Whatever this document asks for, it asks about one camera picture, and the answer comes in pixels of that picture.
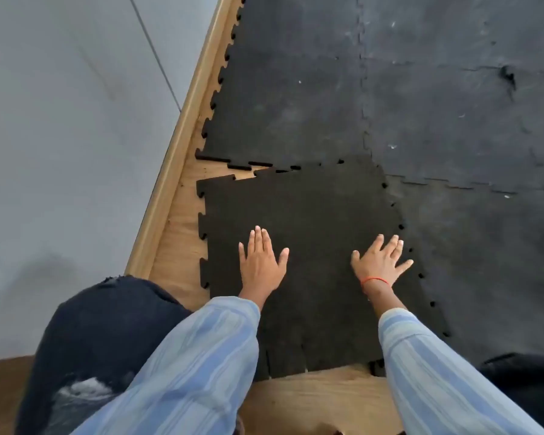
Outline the person's right hand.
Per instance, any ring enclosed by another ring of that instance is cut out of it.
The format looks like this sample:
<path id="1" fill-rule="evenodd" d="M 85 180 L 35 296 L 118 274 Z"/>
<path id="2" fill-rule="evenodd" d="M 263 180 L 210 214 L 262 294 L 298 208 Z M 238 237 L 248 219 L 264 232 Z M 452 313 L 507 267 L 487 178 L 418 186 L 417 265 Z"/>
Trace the person's right hand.
<path id="1" fill-rule="evenodd" d="M 395 267 L 401 264 L 400 259 L 404 250 L 404 241 L 399 237 L 399 244 L 395 254 L 385 256 L 383 248 L 388 242 L 384 240 L 383 234 L 378 234 L 371 246 L 363 254 L 361 253 L 363 256 L 362 268 L 352 268 L 363 289 L 375 284 L 386 285 L 391 288 L 399 279 L 395 275 Z"/>

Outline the person's left hand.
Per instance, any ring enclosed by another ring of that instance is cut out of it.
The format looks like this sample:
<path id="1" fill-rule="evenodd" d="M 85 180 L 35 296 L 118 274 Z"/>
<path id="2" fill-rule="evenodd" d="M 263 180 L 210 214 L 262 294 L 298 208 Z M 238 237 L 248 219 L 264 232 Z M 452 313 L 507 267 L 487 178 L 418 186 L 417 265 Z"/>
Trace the person's left hand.
<path id="1" fill-rule="evenodd" d="M 239 263 L 242 288 L 238 297 L 252 301 L 262 310 L 268 297 L 280 286 L 286 272 L 278 268 L 278 257 L 274 254 L 271 237 L 264 228 L 261 228 L 264 252 L 261 255 L 254 253 L 254 229 L 249 233 L 247 245 L 244 245 L 247 261 L 245 264 Z"/>

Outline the person's left forearm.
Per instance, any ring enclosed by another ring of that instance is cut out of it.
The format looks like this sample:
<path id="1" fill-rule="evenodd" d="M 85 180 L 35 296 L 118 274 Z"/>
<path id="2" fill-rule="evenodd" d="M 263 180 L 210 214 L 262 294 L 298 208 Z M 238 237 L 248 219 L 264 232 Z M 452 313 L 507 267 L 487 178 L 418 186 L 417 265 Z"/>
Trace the person's left forearm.
<path id="1" fill-rule="evenodd" d="M 260 317 L 252 300 L 213 298 L 71 435 L 233 435 L 259 358 Z"/>

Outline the person's right forearm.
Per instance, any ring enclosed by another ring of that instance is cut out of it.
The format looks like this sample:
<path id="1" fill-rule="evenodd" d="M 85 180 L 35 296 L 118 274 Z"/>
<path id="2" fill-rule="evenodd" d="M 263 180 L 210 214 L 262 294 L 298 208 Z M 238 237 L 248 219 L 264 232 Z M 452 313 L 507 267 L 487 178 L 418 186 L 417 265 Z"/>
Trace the person's right forearm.
<path id="1" fill-rule="evenodd" d="M 406 435 L 544 435 L 544 428 L 409 312 L 363 289 L 378 316 L 386 378 Z"/>

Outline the black laid interlocking mat tile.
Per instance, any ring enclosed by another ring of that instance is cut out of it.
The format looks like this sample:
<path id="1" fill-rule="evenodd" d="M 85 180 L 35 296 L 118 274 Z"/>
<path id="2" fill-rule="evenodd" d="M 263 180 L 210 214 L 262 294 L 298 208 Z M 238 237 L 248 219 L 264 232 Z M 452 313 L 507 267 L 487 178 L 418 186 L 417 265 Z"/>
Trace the black laid interlocking mat tile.
<path id="1" fill-rule="evenodd" d="M 473 364 L 544 355 L 544 189 L 388 176 L 405 252 L 441 307 L 448 343 Z"/>
<path id="2" fill-rule="evenodd" d="M 386 173 L 544 189 L 544 0 L 357 0 L 363 147 Z"/>
<path id="3" fill-rule="evenodd" d="M 360 61 L 365 0 L 242 0 L 199 160 L 298 169 L 372 155 Z"/>

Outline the wooden baseboard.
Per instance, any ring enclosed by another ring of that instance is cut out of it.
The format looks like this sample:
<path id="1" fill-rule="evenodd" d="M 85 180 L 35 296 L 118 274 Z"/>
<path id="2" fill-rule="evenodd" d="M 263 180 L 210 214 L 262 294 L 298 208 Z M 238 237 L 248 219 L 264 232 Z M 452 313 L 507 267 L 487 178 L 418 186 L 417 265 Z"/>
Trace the wooden baseboard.
<path id="1" fill-rule="evenodd" d="M 220 43 L 231 29 L 228 17 L 236 1 L 134 0 L 180 115 L 129 256 L 127 275 L 145 279 L 151 275 L 204 96 L 213 71 L 224 65 Z"/>

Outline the person's left leg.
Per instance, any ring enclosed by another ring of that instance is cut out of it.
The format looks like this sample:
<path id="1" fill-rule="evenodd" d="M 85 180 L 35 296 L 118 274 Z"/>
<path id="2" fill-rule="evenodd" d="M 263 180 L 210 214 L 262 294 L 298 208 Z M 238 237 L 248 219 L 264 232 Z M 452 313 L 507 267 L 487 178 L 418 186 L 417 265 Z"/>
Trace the person's left leg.
<path id="1" fill-rule="evenodd" d="M 61 303 L 38 345 L 15 435 L 70 435 L 125 392 L 192 312 L 159 285 L 107 278 Z"/>

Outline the person's leg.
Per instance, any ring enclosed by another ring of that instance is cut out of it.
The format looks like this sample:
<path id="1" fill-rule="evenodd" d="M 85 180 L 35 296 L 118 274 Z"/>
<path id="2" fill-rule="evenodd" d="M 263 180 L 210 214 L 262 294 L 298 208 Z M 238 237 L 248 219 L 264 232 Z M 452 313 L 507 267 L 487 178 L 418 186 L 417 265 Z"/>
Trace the person's leg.
<path id="1" fill-rule="evenodd" d="M 107 278 L 61 303 L 38 345 L 15 435 L 70 435 L 125 392 L 192 312 L 159 285 Z"/>
<path id="2" fill-rule="evenodd" d="M 486 360 L 479 372 L 544 428 L 544 356 L 508 353 Z"/>

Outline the person's right leg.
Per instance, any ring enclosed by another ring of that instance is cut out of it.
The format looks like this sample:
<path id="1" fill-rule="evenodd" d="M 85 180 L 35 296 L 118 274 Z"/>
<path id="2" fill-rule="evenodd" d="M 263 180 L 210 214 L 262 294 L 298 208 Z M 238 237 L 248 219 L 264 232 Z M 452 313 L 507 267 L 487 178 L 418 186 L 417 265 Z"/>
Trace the person's right leg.
<path id="1" fill-rule="evenodd" d="M 486 360 L 479 372 L 544 428 L 544 356 L 508 353 Z"/>

